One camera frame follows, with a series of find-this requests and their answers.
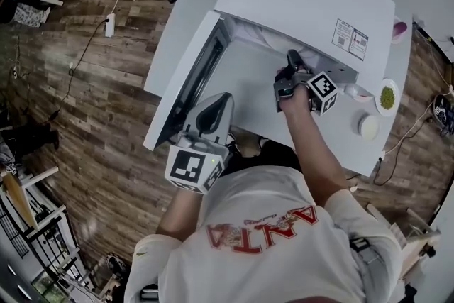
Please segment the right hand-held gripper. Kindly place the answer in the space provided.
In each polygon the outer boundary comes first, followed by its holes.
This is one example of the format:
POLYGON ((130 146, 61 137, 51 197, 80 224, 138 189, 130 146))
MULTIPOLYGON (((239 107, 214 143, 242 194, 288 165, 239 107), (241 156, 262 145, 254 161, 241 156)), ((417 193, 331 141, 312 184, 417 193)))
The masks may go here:
POLYGON ((277 113, 281 111, 280 103, 290 99, 298 86, 308 90, 309 110, 323 116, 337 102, 338 88, 325 72, 313 75, 306 71, 300 62, 300 55, 295 49, 287 52, 288 66, 277 73, 273 84, 277 113))

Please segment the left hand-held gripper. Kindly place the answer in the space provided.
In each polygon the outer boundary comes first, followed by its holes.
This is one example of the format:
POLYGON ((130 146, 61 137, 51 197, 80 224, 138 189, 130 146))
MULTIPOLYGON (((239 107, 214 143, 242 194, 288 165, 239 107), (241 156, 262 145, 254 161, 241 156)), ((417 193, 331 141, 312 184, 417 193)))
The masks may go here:
POLYGON ((165 179, 175 187, 208 194, 225 169, 225 146, 233 118, 232 94, 215 94, 187 114, 178 141, 170 146, 165 179), (213 141, 196 136, 213 136, 213 141))

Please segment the person's left forearm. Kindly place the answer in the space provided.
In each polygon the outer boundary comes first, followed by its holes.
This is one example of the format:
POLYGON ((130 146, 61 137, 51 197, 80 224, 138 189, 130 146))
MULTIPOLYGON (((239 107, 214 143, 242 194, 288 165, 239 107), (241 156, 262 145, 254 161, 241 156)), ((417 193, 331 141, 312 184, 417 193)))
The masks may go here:
POLYGON ((203 194, 178 189, 155 233, 180 242, 187 240, 196 231, 203 197, 203 194))

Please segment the person's right forearm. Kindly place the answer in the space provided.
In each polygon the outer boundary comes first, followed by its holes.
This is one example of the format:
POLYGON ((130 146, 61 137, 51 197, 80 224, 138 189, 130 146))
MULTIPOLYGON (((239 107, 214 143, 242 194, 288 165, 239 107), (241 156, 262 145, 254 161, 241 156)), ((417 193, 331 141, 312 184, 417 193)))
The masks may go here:
POLYGON ((316 204, 325 206, 333 194, 348 185, 340 163, 326 145, 311 115, 307 88, 296 87, 293 96, 282 100, 279 105, 307 187, 316 204))

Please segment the person's black shorts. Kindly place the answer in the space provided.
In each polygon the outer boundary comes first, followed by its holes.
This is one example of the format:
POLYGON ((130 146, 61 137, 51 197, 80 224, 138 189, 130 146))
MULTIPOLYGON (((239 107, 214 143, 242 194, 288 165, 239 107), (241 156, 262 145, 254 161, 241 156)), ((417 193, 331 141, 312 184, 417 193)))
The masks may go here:
POLYGON ((235 143, 231 143, 228 149, 231 152, 231 156, 223 171, 223 175, 258 166, 290 167, 301 172, 297 154, 290 147, 275 141, 265 141, 259 154, 253 157, 242 156, 235 143))

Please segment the white pea plate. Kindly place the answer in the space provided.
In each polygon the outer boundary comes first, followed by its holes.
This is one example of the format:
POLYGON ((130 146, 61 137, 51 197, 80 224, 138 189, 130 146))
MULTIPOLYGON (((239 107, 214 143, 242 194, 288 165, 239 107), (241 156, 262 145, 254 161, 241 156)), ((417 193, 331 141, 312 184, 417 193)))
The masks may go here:
POLYGON ((401 93, 400 93, 400 90, 399 90, 396 82, 394 80, 392 80, 392 79, 389 79, 389 78, 383 79, 382 83, 380 85, 380 92, 375 97, 375 106, 376 106, 378 112, 382 116, 385 116, 385 117, 390 117, 390 116, 395 115, 395 113, 397 112, 397 109, 399 107, 400 96, 401 96, 401 93), (392 109, 390 109, 390 110, 385 110, 385 109, 383 109, 380 106, 380 94, 382 92, 382 88, 383 87, 391 87, 394 90, 395 103, 394 103, 394 107, 392 109))

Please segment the small white bowl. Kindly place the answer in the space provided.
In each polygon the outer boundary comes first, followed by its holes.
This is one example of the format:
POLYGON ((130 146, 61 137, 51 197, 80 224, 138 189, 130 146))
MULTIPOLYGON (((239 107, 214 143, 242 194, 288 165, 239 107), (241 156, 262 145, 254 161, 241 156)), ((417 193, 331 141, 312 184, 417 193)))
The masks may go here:
POLYGON ((364 113, 358 121, 358 133, 365 141, 373 141, 380 130, 380 121, 376 115, 364 113))

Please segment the pile of green peas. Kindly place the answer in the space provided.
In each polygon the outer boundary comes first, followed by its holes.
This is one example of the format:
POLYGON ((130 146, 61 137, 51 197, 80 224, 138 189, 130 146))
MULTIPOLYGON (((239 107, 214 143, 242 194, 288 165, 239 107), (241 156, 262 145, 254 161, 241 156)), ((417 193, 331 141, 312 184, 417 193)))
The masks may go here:
POLYGON ((395 94, 391 87, 383 87, 380 94, 380 106, 385 110, 390 110, 394 107, 395 94))

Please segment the white onion plate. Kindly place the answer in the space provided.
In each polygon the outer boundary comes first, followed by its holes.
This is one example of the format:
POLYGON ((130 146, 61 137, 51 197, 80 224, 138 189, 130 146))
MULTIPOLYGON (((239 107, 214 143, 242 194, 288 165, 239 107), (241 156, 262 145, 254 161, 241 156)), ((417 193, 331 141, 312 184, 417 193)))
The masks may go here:
MULTIPOLYGON (((395 23, 396 21, 402 21, 402 20, 401 20, 400 18, 398 18, 398 17, 395 17, 395 18, 394 18, 394 23, 395 23)), ((403 34, 403 35, 402 35, 400 38, 398 38, 397 40, 392 40, 391 43, 392 43, 392 44, 398 44, 398 43, 400 43, 400 42, 402 41, 402 38, 403 38, 404 36, 405 36, 405 34, 403 34)))

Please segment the purple onion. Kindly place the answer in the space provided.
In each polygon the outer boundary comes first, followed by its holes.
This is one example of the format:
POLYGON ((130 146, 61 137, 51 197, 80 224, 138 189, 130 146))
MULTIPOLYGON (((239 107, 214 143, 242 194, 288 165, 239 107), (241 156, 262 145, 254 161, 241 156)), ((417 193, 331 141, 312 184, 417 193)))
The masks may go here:
POLYGON ((393 36, 392 40, 397 40, 400 38, 403 34, 406 33, 408 26, 405 22, 403 21, 396 21, 393 26, 393 36))

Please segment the black round floor device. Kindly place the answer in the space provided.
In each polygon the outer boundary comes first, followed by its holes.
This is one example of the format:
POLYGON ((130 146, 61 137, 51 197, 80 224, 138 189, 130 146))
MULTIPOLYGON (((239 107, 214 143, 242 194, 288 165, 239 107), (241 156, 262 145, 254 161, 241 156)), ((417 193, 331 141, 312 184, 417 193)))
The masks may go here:
POLYGON ((441 130, 441 136, 454 136, 454 107, 449 99, 437 94, 432 105, 433 117, 441 130))

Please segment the person's white printed t-shirt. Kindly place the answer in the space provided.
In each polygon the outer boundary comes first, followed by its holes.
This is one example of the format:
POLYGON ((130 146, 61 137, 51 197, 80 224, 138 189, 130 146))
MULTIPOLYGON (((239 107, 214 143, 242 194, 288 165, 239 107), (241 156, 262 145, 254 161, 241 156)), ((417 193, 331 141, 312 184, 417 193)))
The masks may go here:
POLYGON ((152 234, 133 254, 125 303, 387 303, 402 268, 391 231, 347 190, 316 205, 300 172, 259 166, 217 180, 184 242, 152 234))

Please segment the black bag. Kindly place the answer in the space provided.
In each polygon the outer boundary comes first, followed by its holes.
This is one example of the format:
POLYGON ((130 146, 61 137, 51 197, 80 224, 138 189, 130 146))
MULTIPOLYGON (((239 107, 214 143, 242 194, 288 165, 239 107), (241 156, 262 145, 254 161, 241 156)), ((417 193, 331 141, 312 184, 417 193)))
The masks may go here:
POLYGON ((29 123, 18 128, 0 131, 0 136, 16 158, 35 152, 46 144, 58 149, 59 132, 52 130, 50 124, 29 123))

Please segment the white metal shelf rack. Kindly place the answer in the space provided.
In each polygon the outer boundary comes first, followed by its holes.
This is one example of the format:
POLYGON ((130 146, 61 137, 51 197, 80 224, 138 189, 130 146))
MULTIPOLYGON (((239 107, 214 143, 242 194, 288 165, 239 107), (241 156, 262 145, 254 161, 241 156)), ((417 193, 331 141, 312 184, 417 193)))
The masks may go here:
MULTIPOLYGON (((57 208, 48 206, 26 192, 33 215, 42 221, 57 208)), ((79 249, 72 234, 65 230, 66 211, 52 219, 43 230, 34 231, 18 212, 6 193, 0 177, 0 227, 18 254, 16 274, 31 284, 31 292, 18 287, 26 299, 36 302, 33 293, 45 303, 99 303, 92 292, 92 281, 79 259, 79 249)))

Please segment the wooden side desk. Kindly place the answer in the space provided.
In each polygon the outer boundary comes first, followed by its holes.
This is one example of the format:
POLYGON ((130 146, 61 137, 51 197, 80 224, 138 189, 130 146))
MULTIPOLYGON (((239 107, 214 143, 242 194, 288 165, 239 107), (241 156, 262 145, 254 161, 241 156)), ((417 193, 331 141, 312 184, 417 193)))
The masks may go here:
POLYGON ((40 173, 39 175, 27 177, 23 181, 19 180, 10 172, 2 172, 1 174, 2 182, 6 188, 6 193, 7 195, 9 195, 10 200, 13 202, 18 215, 22 217, 23 220, 36 232, 43 230, 52 219, 61 215, 66 209, 66 206, 62 205, 58 207, 56 210, 50 212, 50 214, 47 215, 42 221, 37 222, 26 195, 27 189, 44 180, 45 178, 54 175, 58 171, 58 167, 53 167, 49 170, 46 170, 45 172, 40 173))

